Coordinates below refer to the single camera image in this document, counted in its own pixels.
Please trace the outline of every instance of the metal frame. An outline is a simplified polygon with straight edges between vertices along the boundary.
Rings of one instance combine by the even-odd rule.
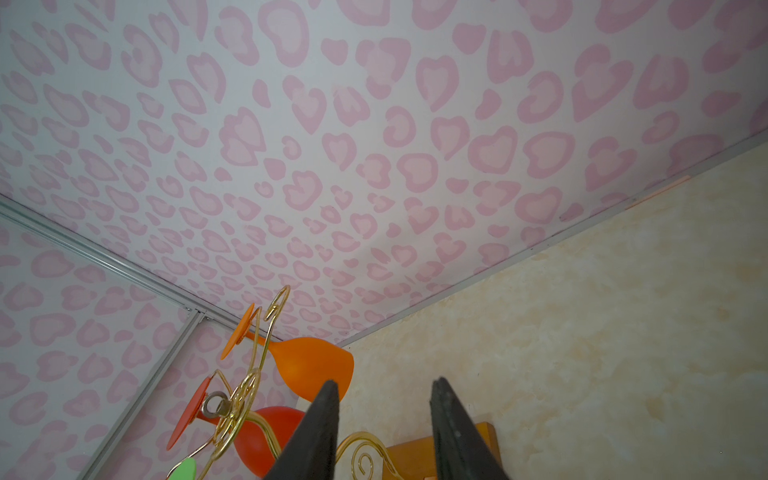
[[[123,435],[125,435],[125,432],[128,431],[128,428],[136,418],[136,415],[141,411],[141,407],[143,407],[147,400],[149,400],[154,388],[163,378],[163,375],[176,358],[176,355],[181,351],[181,347],[184,346],[187,339],[192,335],[195,327],[207,318],[208,317],[206,317],[204,313],[198,310],[191,310],[189,312],[187,321],[176,335],[174,342],[171,343],[165,352],[163,352],[160,359],[154,364],[149,376],[136,391],[136,396],[131,400],[114,425],[112,425],[107,436],[104,437],[104,440],[101,441],[96,452],[91,456],[88,465],[86,465],[80,472],[80,475],[78,475],[78,480],[96,480],[99,471],[104,467],[104,464],[109,459],[115,447],[118,446],[118,443],[123,438]]]
[[[126,260],[79,233],[62,227],[41,214],[0,195],[0,218],[45,238],[70,253],[115,273],[131,283],[151,291],[155,295],[192,310],[199,310],[211,320],[234,330],[240,319],[232,313],[201,299],[183,288],[160,278],[136,263]]]
[[[656,184],[649,189],[643,190],[642,192],[627,198],[623,202],[620,202],[611,208],[603,210],[602,212],[595,215],[594,217],[589,217],[585,220],[582,220],[581,222],[576,223],[575,225],[561,231],[560,233],[556,233],[555,235],[544,240],[543,242],[538,243],[535,246],[528,248],[526,250],[523,250],[519,253],[516,253],[515,255],[512,255],[511,257],[509,257],[507,260],[504,260],[500,263],[496,263],[494,266],[489,267],[487,270],[483,270],[482,272],[477,273],[476,275],[472,275],[469,278],[466,278],[461,282],[455,284],[454,286],[448,289],[445,289],[440,293],[432,295],[429,298],[424,299],[421,302],[417,303],[416,305],[411,306],[403,310],[402,312],[396,313],[395,315],[392,315],[388,319],[385,319],[377,323],[376,325],[372,325],[367,329],[363,330],[362,332],[359,332],[349,337],[348,339],[344,339],[343,341],[337,343],[337,345],[347,346],[352,342],[360,340],[364,336],[368,336],[371,333],[374,333],[376,330],[381,330],[385,326],[391,325],[392,323],[397,322],[398,320],[404,319],[407,316],[418,312],[422,308],[426,308],[427,306],[430,306],[433,303],[437,303],[440,300],[448,296],[451,296],[458,291],[464,290],[468,286],[474,285],[475,283],[481,280],[485,280],[486,278],[490,277],[491,275],[497,272],[502,271],[505,268],[515,265],[516,263],[519,263],[525,260],[526,258],[532,257],[536,253],[539,253],[542,250],[546,250],[549,247],[555,245],[556,243],[560,243],[561,241],[569,237],[573,237],[577,233],[581,233],[587,228],[593,227],[594,225],[597,225],[603,220],[607,220],[616,214],[620,214],[626,209],[640,203],[642,200],[646,199],[647,197],[655,193],[658,193],[661,190],[664,190],[665,188],[679,181],[683,177],[686,177],[686,176],[695,177],[698,174],[702,174],[703,172],[713,167],[716,167],[717,165],[723,164],[732,158],[738,157],[739,155],[747,151],[750,151],[753,148],[767,141],[768,141],[768,130],[761,131],[760,133],[755,134],[752,137],[747,137],[744,140],[740,141],[739,143],[731,145],[730,147],[721,151],[719,154],[715,154],[712,157],[707,158],[705,161],[701,161],[698,164],[695,164],[694,166],[681,171],[679,174],[669,177],[666,180],[660,182],[659,184]]]

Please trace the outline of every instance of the beige marble surface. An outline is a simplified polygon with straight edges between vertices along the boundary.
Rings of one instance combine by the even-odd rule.
[[[515,479],[768,478],[768,144],[348,348],[339,439],[445,376]]]

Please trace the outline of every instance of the orange strip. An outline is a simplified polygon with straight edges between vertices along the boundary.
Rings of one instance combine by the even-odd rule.
[[[625,210],[629,210],[632,207],[635,207],[635,206],[637,206],[639,204],[642,204],[644,201],[649,200],[649,199],[651,199],[653,197],[656,197],[657,195],[662,194],[662,193],[666,192],[667,190],[671,190],[671,189],[675,188],[677,185],[684,184],[688,180],[690,180],[690,175],[686,175],[685,177],[680,177],[677,180],[675,180],[674,182],[672,182],[671,184],[667,185],[666,187],[664,187],[664,188],[662,188],[660,190],[656,190],[652,194],[646,195],[645,197],[643,197],[640,200],[636,201],[635,203],[631,204],[629,207],[625,208]]]

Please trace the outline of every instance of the patterned wallpaper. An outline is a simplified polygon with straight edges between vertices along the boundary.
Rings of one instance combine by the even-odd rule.
[[[340,341],[768,127],[764,0],[0,0],[0,193]]]
[[[0,478],[77,478],[186,317],[0,224]]]
[[[250,361],[246,343],[235,347],[223,362],[219,360],[229,335],[228,330],[216,323],[204,322],[195,329],[105,465],[102,471],[105,480],[164,480],[174,465],[208,440],[214,427],[197,420],[187,427],[169,452],[165,450],[179,416],[203,377],[219,368],[234,387],[245,376],[245,365]],[[219,389],[225,390],[216,378],[208,391]],[[294,407],[297,399],[280,378],[272,356],[268,356],[253,409],[278,405]],[[210,447],[198,454],[197,464],[203,465],[209,454]],[[227,450],[210,472],[211,478],[221,480],[254,478],[234,447]]]

